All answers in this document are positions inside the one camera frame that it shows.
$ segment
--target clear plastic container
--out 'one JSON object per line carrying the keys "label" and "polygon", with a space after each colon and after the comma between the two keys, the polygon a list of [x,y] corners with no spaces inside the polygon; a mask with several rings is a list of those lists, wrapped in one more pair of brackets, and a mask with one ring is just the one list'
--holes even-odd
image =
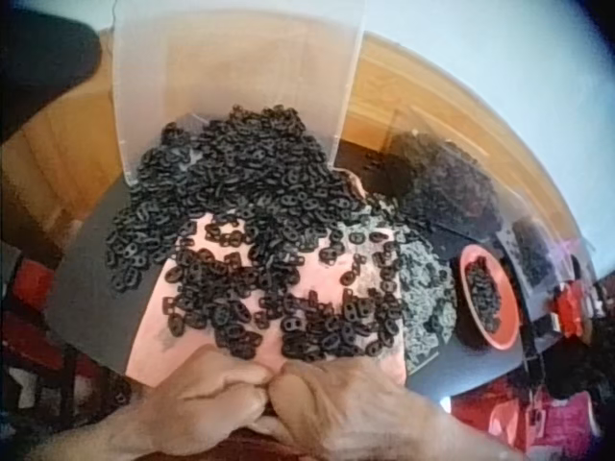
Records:
{"label": "clear plastic container", "polygon": [[120,0],[113,101],[128,184],[171,121],[233,105],[299,111],[333,162],[357,66],[363,0]]}

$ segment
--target red bowl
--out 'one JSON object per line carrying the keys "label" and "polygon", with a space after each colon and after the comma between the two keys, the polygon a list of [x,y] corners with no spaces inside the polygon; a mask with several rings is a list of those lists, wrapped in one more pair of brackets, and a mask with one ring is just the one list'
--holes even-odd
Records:
{"label": "red bowl", "polygon": [[[484,329],[482,322],[480,321],[479,314],[472,303],[472,297],[470,296],[470,289],[465,277],[465,270],[468,264],[475,262],[480,257],[484,257],[486,260],[487,270],[491,275],[491,278],[495,281],[502,298],[502,305],[498,317],[500,317],[500,327],[494,333],[488,332]],[[505,351],[512,347],[519,334],[519,309],[517,307],[517,300],[510,284],[510,280],[506,276],[506,273],[498,259],[492,254],[487,252],[483,247],[479,245],[468,245],[461,252],[461,258],[459,259],[459,272],[461,285],[463,287],[463,294],[465,295],[466,303],[474,317],[474,321],[480,330],[480,333],[484,339],[493,346],[495,349]]]}

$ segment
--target white wall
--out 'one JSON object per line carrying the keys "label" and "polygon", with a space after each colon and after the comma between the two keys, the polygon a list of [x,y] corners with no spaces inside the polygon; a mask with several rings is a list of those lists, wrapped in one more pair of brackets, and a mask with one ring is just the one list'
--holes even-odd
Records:
{"label": "white wall", "polygon": [[[22,0],[95,29],[113,0]],[[368,0],[366,27],[479,95],[550,173],[591,247],[615,269],[615,63],[567,0]]]}

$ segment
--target plastic bin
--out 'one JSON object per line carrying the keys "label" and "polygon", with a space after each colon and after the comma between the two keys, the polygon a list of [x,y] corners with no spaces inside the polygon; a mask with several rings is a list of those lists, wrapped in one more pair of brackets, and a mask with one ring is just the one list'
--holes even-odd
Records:
{"label": "plastic bin", "polygon": [[120,0],[114,13],[113,101],[128,184],[165,124],[194,128],[237,104],[295,108],[333,162],[363,0]]}

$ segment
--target table surface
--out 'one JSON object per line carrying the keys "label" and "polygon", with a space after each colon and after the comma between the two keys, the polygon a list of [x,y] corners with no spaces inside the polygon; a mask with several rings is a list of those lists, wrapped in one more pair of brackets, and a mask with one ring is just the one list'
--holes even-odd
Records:
{"label": "table surface", "polygon": [[[361,163],[364,150],[342,143],[336,166],[359,173],[366,190],[378,189],[377,182],[364,174]],[[161,266],[152,266],[143,274],[136,290],[113,292],[105,266],[105,238],[116,211],[129,200],[128,187],[119,179],[86,219],[75,241],[56,272],[48,299],[46,316],[49,326],[65,341],[88,354],[100,364],[123,374],[126,371],[135,335],[156,284]],[[450,258],[470,243],[435,232],[437,247]],[[546,293],[525,292],[530,318],[544,315]],[[406,385],[433,400],[476,388],[521,365],[521,340],[507,351],[492,348],[477,351],[466,346],[454,334],[448,345],[427,366],[408,377]]]}

